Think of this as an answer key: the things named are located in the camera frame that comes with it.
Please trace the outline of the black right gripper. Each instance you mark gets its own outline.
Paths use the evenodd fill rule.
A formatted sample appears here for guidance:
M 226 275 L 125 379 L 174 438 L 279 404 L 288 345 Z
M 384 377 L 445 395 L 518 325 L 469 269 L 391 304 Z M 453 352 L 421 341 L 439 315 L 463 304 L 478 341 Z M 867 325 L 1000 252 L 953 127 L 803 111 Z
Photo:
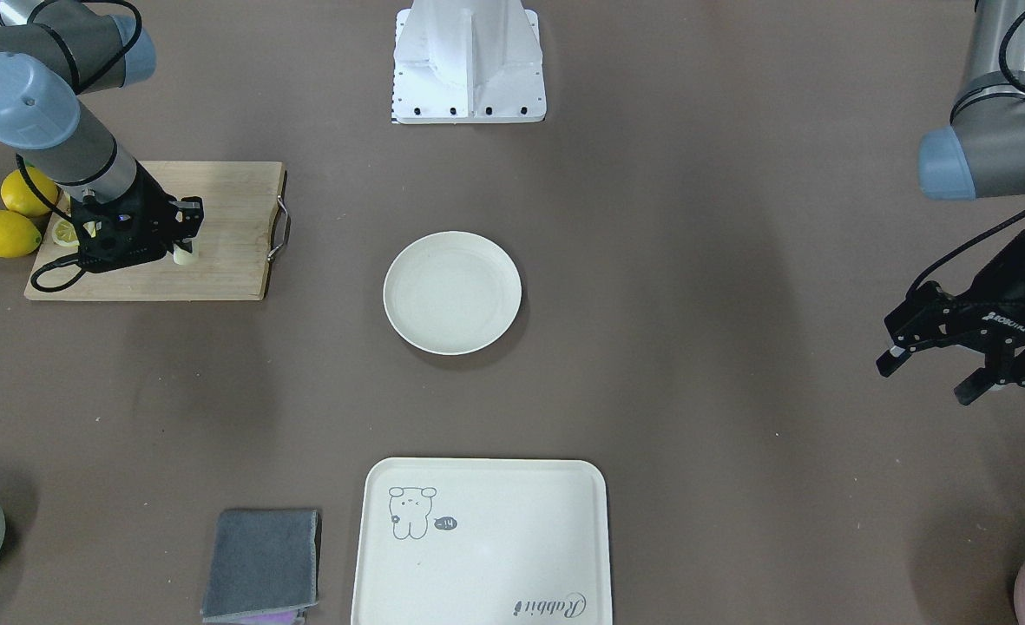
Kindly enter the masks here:
M 70 222 L 80 244 L 70 258 L 84 272 L 106 273 L 162 260 L 174 245 L 194 253 L 203 219 L 201 198 L 179 201 L 139 165 L 134 182 L 114 201 L 72 199 Z

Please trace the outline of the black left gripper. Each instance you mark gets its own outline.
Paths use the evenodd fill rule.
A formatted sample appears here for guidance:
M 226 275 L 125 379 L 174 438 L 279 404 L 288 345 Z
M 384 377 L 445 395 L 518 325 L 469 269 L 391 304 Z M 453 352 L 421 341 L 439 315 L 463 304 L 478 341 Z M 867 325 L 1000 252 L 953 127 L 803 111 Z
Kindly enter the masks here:
M 946 293 L 921 274 L 884 324 L 893 341 L 876 359 L 884 378 L 913 353 L 960 345 L 984 357 L 954 388 L 961 406 L 1000 386 L 1025 387 L 1025 230 L 960 295 Z

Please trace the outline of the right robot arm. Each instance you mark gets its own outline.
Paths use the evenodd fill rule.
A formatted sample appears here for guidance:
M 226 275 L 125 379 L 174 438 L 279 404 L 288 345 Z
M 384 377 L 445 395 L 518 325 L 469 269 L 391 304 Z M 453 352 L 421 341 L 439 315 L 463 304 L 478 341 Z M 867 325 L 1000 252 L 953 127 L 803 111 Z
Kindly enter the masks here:
M 204 221 L 200 198 L 168 194 L 82 103 L 154 74 L 140 11 L 119 5 L 0 1 L 0 143 L 70 198 L 79 248 L 65 262 L 85 273 L 184 260 Z

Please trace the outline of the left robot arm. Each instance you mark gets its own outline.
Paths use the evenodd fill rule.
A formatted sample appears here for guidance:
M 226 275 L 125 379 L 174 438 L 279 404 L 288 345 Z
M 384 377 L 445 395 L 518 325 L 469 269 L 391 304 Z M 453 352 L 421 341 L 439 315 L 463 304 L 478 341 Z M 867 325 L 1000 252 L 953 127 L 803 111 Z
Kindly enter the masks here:
M 1025 1 L 979 1 L 974 13 L 949 124 L 918 145 L 918 183 L 934 201 L 1025 195 Z M 997 386 L 1025 387 L 1025 230 L 959 295 L 922 270 L 884 324 L 892 345 L 877 359 L 881 376 L 913 353 L 960 345 L 984 357 L 954 388 L 961 405 Z

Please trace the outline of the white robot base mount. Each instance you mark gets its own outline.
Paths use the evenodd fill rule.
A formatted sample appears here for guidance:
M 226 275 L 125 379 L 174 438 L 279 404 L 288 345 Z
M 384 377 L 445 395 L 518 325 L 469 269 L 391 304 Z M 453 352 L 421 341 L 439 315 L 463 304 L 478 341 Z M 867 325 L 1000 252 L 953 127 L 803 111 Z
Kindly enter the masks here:
M 414 1 L 396 15 L 393 61 L 394 123 L 547 117 L 540 20 L 520 1 Z

